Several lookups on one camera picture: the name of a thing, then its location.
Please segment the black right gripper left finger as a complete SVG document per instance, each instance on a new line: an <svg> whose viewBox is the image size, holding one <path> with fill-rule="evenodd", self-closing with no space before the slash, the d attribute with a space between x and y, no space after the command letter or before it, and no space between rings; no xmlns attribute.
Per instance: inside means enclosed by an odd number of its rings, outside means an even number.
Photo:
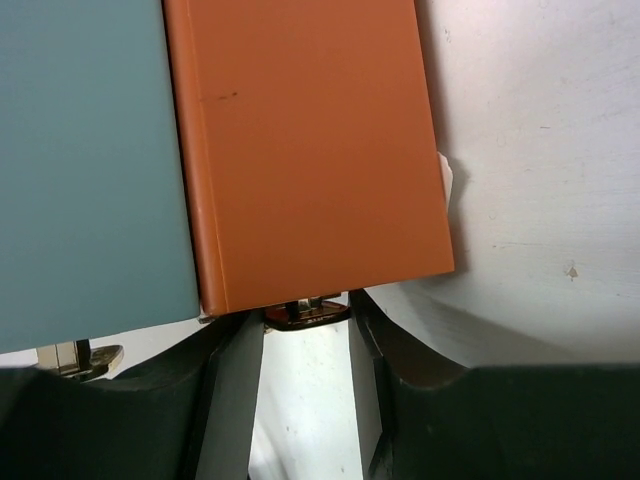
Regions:
<svg viewBox="0 0 640 480"><path fill-rule="evenodd" d="M221 317L113 379L1 372L5 479L244 479L263 351L258 312Z"/></svg>

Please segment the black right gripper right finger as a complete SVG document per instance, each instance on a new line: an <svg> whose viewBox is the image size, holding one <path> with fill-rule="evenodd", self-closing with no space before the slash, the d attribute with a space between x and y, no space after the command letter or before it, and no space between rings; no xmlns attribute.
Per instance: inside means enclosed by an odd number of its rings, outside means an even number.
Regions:
<svg viewBox="0 0 640 480"><path fill-rule="evenodd" d="M467 368L349 295L367 479L635 479L635 364Z"/></svg>

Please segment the clear drawer with gold knob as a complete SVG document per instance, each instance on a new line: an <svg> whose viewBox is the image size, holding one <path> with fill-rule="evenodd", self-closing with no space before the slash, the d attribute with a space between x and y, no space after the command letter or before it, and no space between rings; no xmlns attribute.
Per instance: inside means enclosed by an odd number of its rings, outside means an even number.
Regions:
<svg viewBox="0 0 640 480"><path fill-rule="evenodd" d="M93 348L88 339L36 349L37 366L64 378L87 382L114 370L124 357L121 345Z"/></svg>

